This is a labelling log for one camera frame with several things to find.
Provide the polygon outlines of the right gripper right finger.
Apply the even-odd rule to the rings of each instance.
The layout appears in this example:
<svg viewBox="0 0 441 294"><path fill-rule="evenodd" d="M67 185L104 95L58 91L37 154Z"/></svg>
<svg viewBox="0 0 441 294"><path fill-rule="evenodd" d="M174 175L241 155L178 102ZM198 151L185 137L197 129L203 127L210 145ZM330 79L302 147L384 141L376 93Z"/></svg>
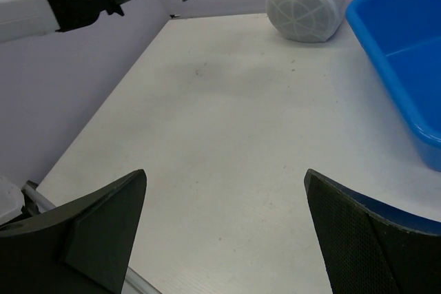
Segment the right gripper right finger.
<svg viewBox="0 0 441 294"><path fill-rule="evenodd" d="M439 293L440 223L309 169L307 203L333 293Z"/></svg>

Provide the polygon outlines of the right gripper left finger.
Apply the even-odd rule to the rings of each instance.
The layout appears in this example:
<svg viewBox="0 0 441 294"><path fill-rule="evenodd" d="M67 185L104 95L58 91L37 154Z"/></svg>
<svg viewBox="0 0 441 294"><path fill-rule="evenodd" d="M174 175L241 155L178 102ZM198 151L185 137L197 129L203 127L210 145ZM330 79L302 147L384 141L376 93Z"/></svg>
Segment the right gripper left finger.
<svg viewBox="0 0 441 294"><path fill-rule="evenodd" d="M142 169L1 227L2 293L120 293L139 225Z"/></svg>

